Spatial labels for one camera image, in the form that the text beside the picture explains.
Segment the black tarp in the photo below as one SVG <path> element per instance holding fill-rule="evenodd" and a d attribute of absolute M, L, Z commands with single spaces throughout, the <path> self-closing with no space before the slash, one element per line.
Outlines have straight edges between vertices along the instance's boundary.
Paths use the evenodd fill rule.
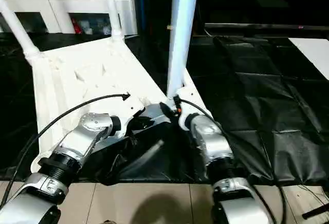
<path fill-rule="evenodd" d="M 48 50 L 98 38 L 49 34 L 32 40 Z M 31 70 L 19 45 L 10 35 L 0 34 L 0 42 L 5 117 L 0 172 L 8 178 L 13 158 L 36 131 L 35 109 Z M 165 91 L 168 40 L 137 37 L 126 43 Z M 253 183 L 274 184 L 274 173 L 281 185 L 327 180 L 329 83 L 288 39 L 193 38 L 188 71 Z M 156 126 L 136 139 L 92 155 L 80 180 L 206 182 L 193 142 L 175 125 Z M 20 179 L 36 150 L 29 153 Z"/>

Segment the white plastic chair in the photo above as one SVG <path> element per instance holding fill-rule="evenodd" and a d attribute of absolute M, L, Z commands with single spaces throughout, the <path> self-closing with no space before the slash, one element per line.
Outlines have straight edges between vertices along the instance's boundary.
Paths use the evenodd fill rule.
<path fill-rule="evenodd" d="M 183 84 L 195 88 L 186 71 L 195 1 L 173 0 L 169 98 Z M 6 1 L 0 0 L 0 12 L 32 67 L 39 131 L 61 113 L 99 96 L 129 92 L 137 96 L 145 106 L 168 100 L 124 43 L 115 0 L 107 0 L 107 4 L 112 27 L 110 38 L 40 52 Z M 51 154 L 63 136 L 77 125 L 82 114 L 93 111 L 124 115 L 120 113 L 120 104 L 121 98 L 101 100 L 73 112 L 55 124 L 39 140 L 39 155 L 34 159 L 31 171 L 39 169 L 38 160 Z"/>

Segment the red object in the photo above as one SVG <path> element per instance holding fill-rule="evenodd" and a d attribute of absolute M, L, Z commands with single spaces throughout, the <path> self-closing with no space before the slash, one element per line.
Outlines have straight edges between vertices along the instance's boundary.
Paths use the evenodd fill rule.
<path fill-rule="evenodd" d="M 82 34 L 82 30 L 80 29 L 80 26 L 78 25 L 78 22 L 74 19 L 71 18 L 72 20 L 72 24 L 73 24 L 73 28 L 76 34 Z"/>

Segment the tile floor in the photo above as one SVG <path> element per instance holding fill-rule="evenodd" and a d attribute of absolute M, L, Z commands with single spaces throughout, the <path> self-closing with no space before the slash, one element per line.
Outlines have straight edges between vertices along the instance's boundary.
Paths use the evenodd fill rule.
<path fill-rule="evenodd" d="M 13 185 L 13 192 L 22 183 Z M 0 196 L 7 182 L 0 181 Z M 275 186 L 258 186 L 280 223 L 282 206 Z M 308 186 L 318 198 L 302 186 L 284 188 L 287 198 L 287 223 L 325 223 L 329 214 L 303 220 L 301 214 L 327 203 L 320 187 Z M 125 183 L 104 186 L 76 183 L 64 203 L 60 224 L 100 224 L 114 220 L 117 224 L 212 224 L 210 210 L 212 190 L 201 184 Z"/>

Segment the black stand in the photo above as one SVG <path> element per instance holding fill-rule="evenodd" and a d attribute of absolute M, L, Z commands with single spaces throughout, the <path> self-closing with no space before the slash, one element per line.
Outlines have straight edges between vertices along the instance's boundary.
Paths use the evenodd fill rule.
<path fill-rule="evenodd" d="M 322 185 L 322 189 L 323 189 L 323 192 L 326 194 L 326 196 L 328 197 L 328 192 L 329 192 L 329 182 L 326 182 L 325 184 Z M 329 211 L 329 203 L 327 204 L 324 204 L 316 209 L 313 209 L 311 211 L 308 211 L 304 214 L 302 214 L 302 217 L 306 220 L 306 219 L 309 219 L 313 216 L 316 216 L 316 215 L 320 215 L 324 212 L 327 212 Z"/>
<path fill-rule="evenodd" d="M 306 220 L 313 216 L 320 215 L 326 211 L 329 211 L 329 203 L 302 214 L 302 217 Z"/>

